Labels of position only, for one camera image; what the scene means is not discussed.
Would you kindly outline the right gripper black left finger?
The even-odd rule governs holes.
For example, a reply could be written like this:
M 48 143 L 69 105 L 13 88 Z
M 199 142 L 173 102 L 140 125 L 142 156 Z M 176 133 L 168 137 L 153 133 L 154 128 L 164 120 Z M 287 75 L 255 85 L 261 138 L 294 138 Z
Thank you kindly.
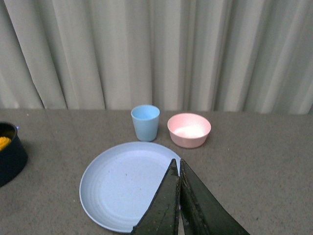
M 148 209 L 132 235 L 177 235 L 179 231 L 180 177 L 172 159 Z

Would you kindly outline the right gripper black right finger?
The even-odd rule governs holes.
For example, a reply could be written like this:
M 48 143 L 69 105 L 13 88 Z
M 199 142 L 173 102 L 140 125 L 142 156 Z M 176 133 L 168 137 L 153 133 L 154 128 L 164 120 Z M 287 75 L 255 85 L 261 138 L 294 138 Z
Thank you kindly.
M 247 235 L 197 174 L 180 161 L 180 208 L 186 235 Z

